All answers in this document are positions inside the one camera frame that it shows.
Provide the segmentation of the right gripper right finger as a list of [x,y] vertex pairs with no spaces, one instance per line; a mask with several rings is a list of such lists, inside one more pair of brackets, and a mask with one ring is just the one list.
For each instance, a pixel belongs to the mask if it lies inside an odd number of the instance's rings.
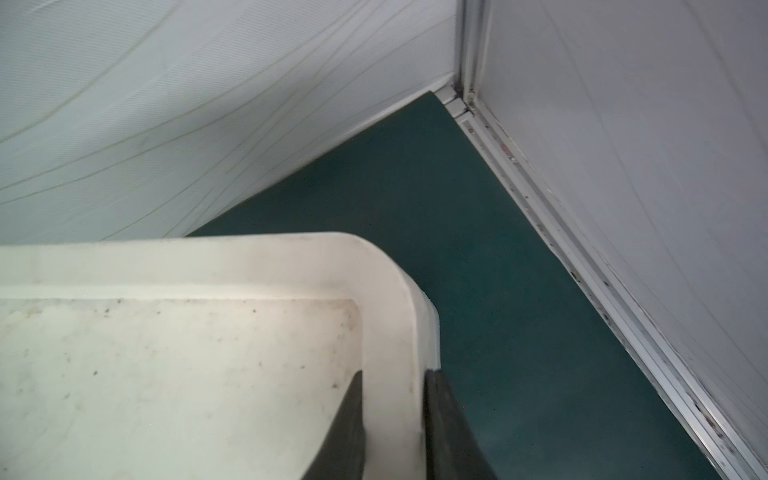
[[428,479],[497,479],[441,370],[425,373]]

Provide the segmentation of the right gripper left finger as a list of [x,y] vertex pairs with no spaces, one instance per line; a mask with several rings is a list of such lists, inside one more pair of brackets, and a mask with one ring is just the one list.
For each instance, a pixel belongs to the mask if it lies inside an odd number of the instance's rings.
[[327,434],[303,480],[361,480],[366,437],[363,424],[363,377],[358,371],[346,390]]

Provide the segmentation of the white three-drawer cabinet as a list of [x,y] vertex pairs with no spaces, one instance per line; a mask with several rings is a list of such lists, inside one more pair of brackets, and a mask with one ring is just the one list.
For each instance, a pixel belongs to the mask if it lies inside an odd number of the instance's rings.
[[5,246],[5,479],[427,473],[434,306],[346,233]]

